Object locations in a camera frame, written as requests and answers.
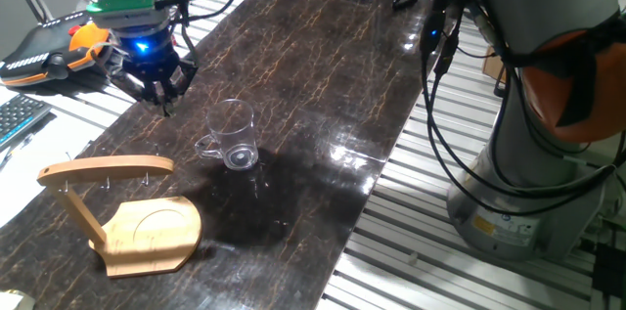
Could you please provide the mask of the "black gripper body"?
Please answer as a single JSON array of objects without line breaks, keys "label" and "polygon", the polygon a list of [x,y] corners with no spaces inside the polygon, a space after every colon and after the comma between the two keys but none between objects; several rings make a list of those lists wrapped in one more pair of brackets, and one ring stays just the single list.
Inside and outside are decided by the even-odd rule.
[{"label": "black gripper body", "polygon": [[169,80],[180,67],[169,26],[113,28],[112,35],[122,61],[111,68],[111,79],[131,76],[142,82]]}]

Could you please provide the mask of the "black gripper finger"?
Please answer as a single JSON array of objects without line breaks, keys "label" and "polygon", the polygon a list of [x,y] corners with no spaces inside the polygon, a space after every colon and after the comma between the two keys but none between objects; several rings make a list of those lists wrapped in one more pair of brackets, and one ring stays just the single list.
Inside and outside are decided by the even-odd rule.
[{"label": "black gripper finger", "polygon": [[152,81],[143,82],[142,99],[151,106],[157,106],[159,104],[156,87]]},{"label": "black gripper finger", "polygon": [[160,82],[162,88],[162,101],[161,107],[163,111],[163,115],[165,117],[170,117],[174,114],[175,108],[178,102],[178,90],[175,84],[170,80],[162,80]]}]

